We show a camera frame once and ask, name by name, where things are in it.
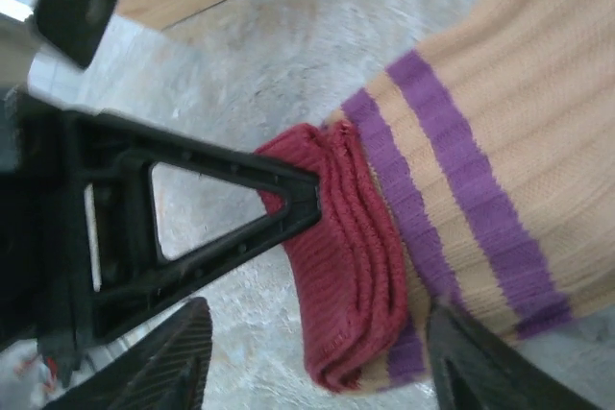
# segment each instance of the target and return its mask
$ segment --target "concrete floor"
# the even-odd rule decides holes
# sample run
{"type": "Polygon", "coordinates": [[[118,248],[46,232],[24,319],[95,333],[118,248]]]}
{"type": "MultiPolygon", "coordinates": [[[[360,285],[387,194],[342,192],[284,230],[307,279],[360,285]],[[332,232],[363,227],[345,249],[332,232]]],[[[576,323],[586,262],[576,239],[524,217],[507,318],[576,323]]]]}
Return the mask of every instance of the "concrete floor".
{"type": "MultiPolygon", "coordinates": [[[[160,33],[115,18],[78,76],[38,63],[38,91],[120,111],[198,139],[253,150],[320,122],[379,68],[444,29],[475,0],[230,0],[160,33]]],[[[175,171],[157,177],[162,244],[175,253],[262,211],[255,194],[175,171]]],[[[332,397],[303,370],[298,304],[280,248],[203,290],[214,317],[207,409],[436,408],[430,383],[332,397]]],[[[135,341],[150,326],[136,331],[135,341]]],[[[521,346],[537,365],[615,408],[615,310],[521,346]]]]}

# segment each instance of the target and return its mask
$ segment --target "ribbed knit fabric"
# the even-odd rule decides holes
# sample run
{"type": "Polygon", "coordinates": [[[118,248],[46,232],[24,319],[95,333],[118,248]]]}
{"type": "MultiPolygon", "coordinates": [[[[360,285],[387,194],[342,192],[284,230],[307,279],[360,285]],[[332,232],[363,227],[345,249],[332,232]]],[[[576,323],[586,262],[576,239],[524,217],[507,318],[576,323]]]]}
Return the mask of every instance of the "ribbed knit fabric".
{"type": "Polygon", "coordinates": [[[615,0],[481,0],[260,151],[321,175],[285,247],[328,389],[426,376],[430,297],[512,343],[587,315],[615,301],[615,0]]]}

